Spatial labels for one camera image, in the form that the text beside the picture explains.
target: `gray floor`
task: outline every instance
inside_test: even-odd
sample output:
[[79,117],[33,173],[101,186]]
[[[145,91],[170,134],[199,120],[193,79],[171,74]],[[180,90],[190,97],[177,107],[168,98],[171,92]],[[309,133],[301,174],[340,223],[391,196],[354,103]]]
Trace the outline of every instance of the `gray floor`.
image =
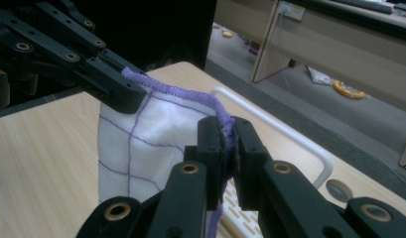
[[404,111],[370,95],[343,97],[313,83],[305,65],[253,83],[256,56],[238,35],[225,38],[222,30],[212,30],[206,72],[406,198],[406,170],[398,166],[406,143]]

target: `purple grid line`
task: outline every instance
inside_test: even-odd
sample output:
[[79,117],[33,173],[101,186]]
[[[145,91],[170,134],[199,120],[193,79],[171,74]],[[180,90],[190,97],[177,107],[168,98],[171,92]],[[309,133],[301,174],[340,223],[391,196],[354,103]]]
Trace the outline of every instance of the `purple grid line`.
[[[121,128],[119,125],[117,125],[117,124],[114,123],[113,121],[109,120],[108,118],[106,118],[106,117],[104,117],[104,116],[100,116],[100,118],[101,118],[102,120],[104,120],[104,121],[107,121],[108,123],[110,123],[111,125],[113,125],[114,127],[116,127],[117,129],[119,129],[120,131],[122,131],[123,133],[128,134],[128,135],[130,134],[130,132],[128,132],[127,130]],[[151,147],[168,147],[168,148],[177,149],[177,150],[179,150],[182,154],[184,153],[184,150],[183,150],[180,146],[177,146],[177,145],[172,145],[172,144],[154,144],[154,143],[148,142],[148,141],[146,141],[146,140],[144,140],[144,139],[142,139],[142,138],[139,138],[138,136],[135,136],[135,135],[132,135],[132,137],[133,137],[134,139],[137,139],[138,141],[141,141],[141,142],[143,142],[143,143],[145,143],[145,144],[151,146]]]
[[119,172],[119,171],[116,171],[116,170],[111,169],[108,165],[106,165],[106,164],[105,164],[104,162],[102,162],[102,161],[98,161],[98,162],[99,162],[103,167],[105,167],[107,170],[109,170],[109,171],[111,171],[111,172],[114,172],[115,174],[118,174],[118,175],[121,175],[121,176],[127,176],[127,177],[128,177],[128,180],[130,180],[131,178],[134,178],[134,179],[139,179],[139,180],[147,181],[147,182],[151,183],[153,186],[155,186],[158,191],[161,191],[161,190],[162,190],[161,188],[159,188],[159,187],[157,186],[157,183],[156,183],[155,181],[151,180],[151,179],[132,176],[132,175],[130,175],[129,173],[122,173],[122,172]]
[[[147,104],[150,101],[151,98],[151,94],[153,94],[153,92],[150,92],[150,96],[147,97],[147,100],[144,102],[144,105],[140,108],[140,111],[138,111],[137,117],[135,118],[135,125],[132,128],[130,134],[129,134],[129,138],[128,138],[128,175],[131,175],[131,162],[132,162],[132,155],[131,155],[131,139],[132,139],[132,134],[134,133],[135,128],[137,127],[138,124],[138,119],[140,118],[142,112],[144,111],[144,108],[146,108]],[[130,183],[131,183],[131,178],[128,177],[128,196],[130,196]]]

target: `purple edge trim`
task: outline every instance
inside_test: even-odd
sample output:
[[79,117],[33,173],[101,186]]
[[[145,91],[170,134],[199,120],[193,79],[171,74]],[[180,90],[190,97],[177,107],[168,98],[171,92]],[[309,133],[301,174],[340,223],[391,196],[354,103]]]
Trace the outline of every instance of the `purple edge trim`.
[[[121,71],[121,74],[128,80],[131,80],[131,81],[137,83],[138,85],[148,87],[153,90],[156,90],[156,91],[159,91],[159,92],[162,92],[165,94],[169,94],[169,95],[174,95],[174,96],[177,96],[177,97],[180,97],[183,99],[187,99],[190,101],[199,102],[202,105],[212,108],[215,111],[216,117],[218,118],[221,130],[225,135],[227,150],[230,151],[230,149],[233,147],[234,119],[224,110],[221,103],[214,96],[212,96],[208,93],[193,91],[193,90],[185,90],[185,89],[179,88],[177,86],[162,83],[162,82],[150,77],[147,74],[142,74],[142,73],[132,71],[129,67],[125,67]],[[219,205],[217,210],[211,216],[211,220],[209,221],[206,237],[212,237],[212,238],[216,237],[217,224],[220,220],[221,214],[222,214],[222,206]]]

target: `wooden table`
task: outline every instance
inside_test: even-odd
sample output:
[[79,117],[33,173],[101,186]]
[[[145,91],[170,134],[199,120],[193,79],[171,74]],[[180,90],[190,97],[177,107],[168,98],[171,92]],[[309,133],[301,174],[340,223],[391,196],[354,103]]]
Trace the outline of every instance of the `wooden table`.
[[[149,73],[161,81],[208,92],[220,83],[182,62]],[[259,119],[220,97],[232,115],[250,120],[274,159],[297,165],[310,179],[319,160]],[[0,118],[0,237],[74,237],[98,203],[97,121],[100,102],[86,93]],[[354,196],[371,196],[406,214],[406,201],[333,156],[331,179]],[[320,192],[332,202],[322,186]]]

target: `fabric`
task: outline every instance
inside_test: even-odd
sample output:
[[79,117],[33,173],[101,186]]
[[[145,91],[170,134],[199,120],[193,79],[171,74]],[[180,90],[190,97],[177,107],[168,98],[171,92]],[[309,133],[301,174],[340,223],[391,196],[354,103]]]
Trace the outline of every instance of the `fabric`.
[[[98,124],[99,199],[127,195],[140,202],[161,191],[185,146],[197,144],[198,122],[216,116],[228,148],[234,120],[212,95],[167,85],[124,68],[122,75],[147,90],[135,114],[101,104]],[[206,237],[215,237],[219,209],[207,214]]]

